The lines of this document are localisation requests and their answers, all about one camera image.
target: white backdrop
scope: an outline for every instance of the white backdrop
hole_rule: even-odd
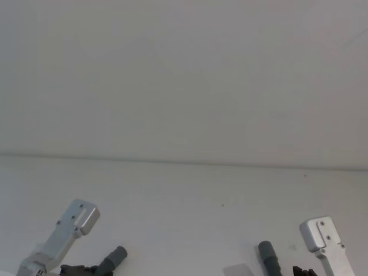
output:
[[[286,170],[71,159],[0,158],[0,270],[15,273],[45,241],[74,198],[101,218],[67,254],[69,265],[97,264],[128,250],[123,276],[223,276],[245,262],[263,276],[255,246],[270,240],[282,272],[323,268],[298,226],[329,214],[357,276],[365,275],[368,172]]]
[[[0,154],[368,168],[367,0],[0,1]]]

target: silver metal bracket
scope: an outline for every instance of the silver metal bracket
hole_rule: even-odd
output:
[[[307,220],[300,231],[308,250],[322,261],[327,276],[355,276],[331,217]]]
[[[74,200],[48,240],[22,261],[17,276],[40,276],[54,269],[74,241],[91,231],[98,218],[99,211],[94,204]]]

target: gray cylinder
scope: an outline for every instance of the gray cylinder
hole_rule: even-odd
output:
[[[269,276],[282,276],[281,268],[272,244],[265,240],[258,245],[260,258],[269,273]]]
[[[108,272],[114,271],[127,256],[128,253],[125,248],[118,246],[102,261],[95,273],[102,276]]]

